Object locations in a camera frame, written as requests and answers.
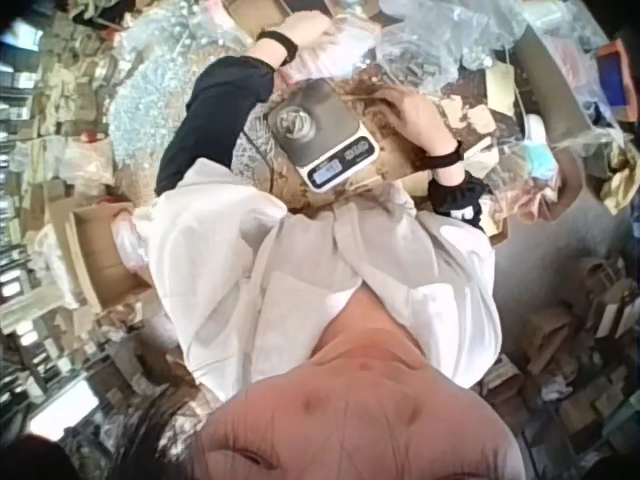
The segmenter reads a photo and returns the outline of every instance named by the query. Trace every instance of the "hand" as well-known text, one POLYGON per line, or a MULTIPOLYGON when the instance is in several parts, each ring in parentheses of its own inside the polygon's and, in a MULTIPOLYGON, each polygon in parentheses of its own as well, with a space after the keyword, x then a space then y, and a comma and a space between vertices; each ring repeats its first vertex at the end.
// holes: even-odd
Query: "hand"
POLYGON ((435 105, 425 96, 397 88, 385 88, 375 96, 391 104, 382 107, 389 123, 428 155, 447 155, 458 146, 435 105))
POLYGON ((289 37, 298 47, 308 47, 322 38, 322 34, 331 29, 331 19, 323 13, 296 12, 279 26, 272 28, 289 37))

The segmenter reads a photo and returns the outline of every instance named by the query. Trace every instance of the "white shirt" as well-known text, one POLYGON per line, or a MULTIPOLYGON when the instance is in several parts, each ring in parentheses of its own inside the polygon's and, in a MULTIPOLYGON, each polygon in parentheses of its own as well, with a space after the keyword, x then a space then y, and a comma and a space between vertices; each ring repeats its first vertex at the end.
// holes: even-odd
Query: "white shirt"
POLYGON ((187 367, 221 400, 307 360, 362 282, 462 387, 500 350, 488 238, 397 184, 308 218, 200 159, 156 200, 149 259, 187 367))

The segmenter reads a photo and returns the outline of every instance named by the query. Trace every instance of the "wrist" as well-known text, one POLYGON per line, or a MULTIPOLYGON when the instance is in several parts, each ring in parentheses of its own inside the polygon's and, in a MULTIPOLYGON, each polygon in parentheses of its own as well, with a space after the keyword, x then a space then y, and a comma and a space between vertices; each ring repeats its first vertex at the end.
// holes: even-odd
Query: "wrist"
POLYGON ((449 130, 446 130, 445 133, 438 135, 436 138, 436 140, 425 141, 420 145, 430 157, 449 155, 458 148, 458 141, 449 130))
POLYGON ((444 187, 455 187, 464 182, 467 172, 462 161, 450 167, 433 170, 433 178, 444 187))
POLYGON ((261 38, 245 55, 262 60, 277 70, 287 58, 287 49, 275 40, 261 38))

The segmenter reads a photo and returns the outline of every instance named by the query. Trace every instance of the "black wristband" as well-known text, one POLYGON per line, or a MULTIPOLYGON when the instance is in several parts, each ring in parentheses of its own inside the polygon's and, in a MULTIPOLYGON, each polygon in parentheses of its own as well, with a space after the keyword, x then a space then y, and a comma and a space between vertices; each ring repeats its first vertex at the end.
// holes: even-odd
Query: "black wristband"
POLYGON ((298 46, 284 33, 280 33, 275 30, 263 30, 258 34, 257 40, 261 40, 263 38, 269 38, 278 42, 287 51, 287 58, 284 59, 284 62, 280 65, 281 67, 289 65, 296 58, 296 55, 298 54, 298 46))
POLYGON ((440 155, 439 157, 429 157, 429 169, 437 170, 439 168, 451 167, 462 160, 464 160, 464 146, 462 142, 458 140, 458 146, 453 152, 440 155))

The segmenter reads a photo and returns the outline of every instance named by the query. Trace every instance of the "wire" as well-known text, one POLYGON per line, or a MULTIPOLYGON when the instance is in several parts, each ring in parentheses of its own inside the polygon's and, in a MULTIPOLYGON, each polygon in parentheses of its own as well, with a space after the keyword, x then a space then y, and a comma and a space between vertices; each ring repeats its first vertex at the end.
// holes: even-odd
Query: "wire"
POLYGON ((260 147, 258 147, 258 145, 256 145, 256 143, 249 136, 249 134, 244 130, 244 128, 242 129, 242 134, 247 139, 247 142, 249 142, 251 144, 251 146, 256 151, 256 153, 260 156, 260 158, 262 158, 262 161, 265 163, 265 165, 269 169, 269 193, 272 193, 273 192, 273 177, 274 177, 273 164, 271 163, 271 161, 269 161, 267 159, 267 156, 260 149, 260 147))

